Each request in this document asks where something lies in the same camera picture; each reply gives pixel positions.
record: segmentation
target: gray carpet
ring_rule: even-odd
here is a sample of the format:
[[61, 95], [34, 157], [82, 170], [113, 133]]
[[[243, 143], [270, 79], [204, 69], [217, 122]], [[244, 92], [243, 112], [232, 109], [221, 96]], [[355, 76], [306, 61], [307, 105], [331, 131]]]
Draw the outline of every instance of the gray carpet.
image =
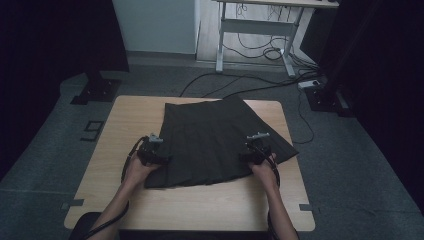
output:
[[[123, 80], [118, 95], [178, 96], [195, 77], [213, 69], [131, 66], [131, 73], [105, 73]], [[284, 73], [226, 70], [281, 81]], [[234, 78], [209, 76], [193, 84], [186, 97], [200, 97]], [[84, 75], [62, 83], [61, 97], [49, 118], [0, 183], [1, 239], [67, 239], [63, 226], [67, 209], [93, 153], [95, 142], [84, 132], [90, 120], [103, 120], [112, 103], [70, 105], [86, 82]], [[265, 86], [240, 80], [209, 97]], [[240, 95], [243, 99], [281, 102], [292, 139], [312, 135], [299, 116], [295, 85]], [[314, 131], [314, 140], [295, 144], [316, 229], [301, 239], [423, 239], [424, 218], [390, 165], [354, 118], [312, 112], [304, 94], [300, 111]]]

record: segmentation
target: wooden table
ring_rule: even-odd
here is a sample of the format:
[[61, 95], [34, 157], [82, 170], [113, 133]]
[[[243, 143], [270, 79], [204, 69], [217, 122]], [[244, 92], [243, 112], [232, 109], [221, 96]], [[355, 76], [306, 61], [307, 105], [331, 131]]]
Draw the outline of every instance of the wooden table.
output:
[[[195, 103], [213, 99], [120, 96], [98, 140], [93, 156], [75, 195], [82, 206], [70, 208], [65, 226], [73, 228], [84, 213], [101, 212], [120, 185], [128, 152], [140, 136], [159, 134], [165, 103]], [[291, 142], [279, 102], [246, 100], [272, 128]], [[284, 204], [298, 231], [312, 231], [311, 211], [296, 157], [278, 167]], [[268, 204], [262, 187], [253, 177], [208, 186], [164, 190], [140, 189], [131, 201], [121, 229], [265, 231]]]
[[[224, 34], [229, 33], [247, 33], [261, 34], [273, 36], [288, 36], [285, 48], [281, 49], [281, 57], [286, 67], [289, 77], [295, 77], [296, 73], [293, 70], [292, 62], [289, 59], [290, 49], [293, 45], [294, 37], [296, 36], [299, 27], [300, 19], [302, 18], [305, 7], [309, 8], [337, 8], [337, 2], [329, 2], [328, 0], [214, 0], [222, 2], [221, 22], [219, 26], [219, 44], [216, 53], [216, 72], [223, 71], [224, 64]], [[294, 22], [271, 22], [271, 21], [253, 21], [245, 19], [228, 19], [225, 17], [227, 3], [243, 3], [243, 4], [260, 4], [260, 5], [275, 5], [299, 7], [296, 20]]]

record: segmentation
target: black stand base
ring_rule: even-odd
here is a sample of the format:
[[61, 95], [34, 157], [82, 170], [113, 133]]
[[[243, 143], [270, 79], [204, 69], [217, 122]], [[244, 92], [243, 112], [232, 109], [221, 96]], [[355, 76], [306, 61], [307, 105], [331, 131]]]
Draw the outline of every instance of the black stand base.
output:
[[312, 111], [336, 112], [340, 117], [354, 117], [339, 92], [329, 97], [321, 88], [310, 87], [304, 90]]
[[79, 96], [75, 96], [71, 104], [74, 105], [87, 105], [88, 101], [94, 102], [112, 102], [115, 99], [116, 92], [121, 85], [121, 80], [104, 79], [108, 81], [101, 88], [93, 88], [90, 83], [84, 87]]

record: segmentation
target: desk leg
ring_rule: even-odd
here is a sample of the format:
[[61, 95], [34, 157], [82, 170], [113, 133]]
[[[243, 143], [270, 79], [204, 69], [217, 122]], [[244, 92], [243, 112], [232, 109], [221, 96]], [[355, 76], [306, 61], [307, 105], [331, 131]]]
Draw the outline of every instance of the desk leg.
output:
[[216, 72], [217, 73], [222, 73], [224, 69], [224, 49], [222, 45], [224, 42], [224, 33], [225, 33], [224, 25], [225, 25], [226, 8], [227, 8], [227, 4], [225, 2], [222, 3], [222, 17], [221, 17], [221, 24], [219, 28], [219, 45], [218, 45], [218, 50], [216, 51]]
[[299, 13], [297, 14], [296, 21], [294, 22], [292, 31], [290, 33], [289, 42], [287, 43], [285, 49], [281, 49], [281, 56], [283, 58], [284, 65], [286, 66], [287, 73], [290, 78], [296, 77], [296, 73], [293, 70], [292, 62], [289, 59], [289, 53], [290, 53], [290, 49], [293, 46], [293, 41], [294, 41], [294, 37], [296, 36], [297, 29], [299, 28], [299, 23], [300, 23], [300, 19], [302, 18], [303, 10], [304, 10], [303, 7], [299, 8]]

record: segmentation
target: skirt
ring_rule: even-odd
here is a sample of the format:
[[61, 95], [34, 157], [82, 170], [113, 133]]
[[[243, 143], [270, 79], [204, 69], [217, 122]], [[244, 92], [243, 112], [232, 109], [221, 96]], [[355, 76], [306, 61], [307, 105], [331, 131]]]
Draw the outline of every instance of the skirt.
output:
[[245, 177], [251, 169], [239, 160], [247, 136], [269, 133], [263, 144], [277, 154], [277, 163], [298, 152], [237, 96], [193, 104], [165, 104], [157, 154], [171, 156], [152, 172], [146, 188], [215, 184]]

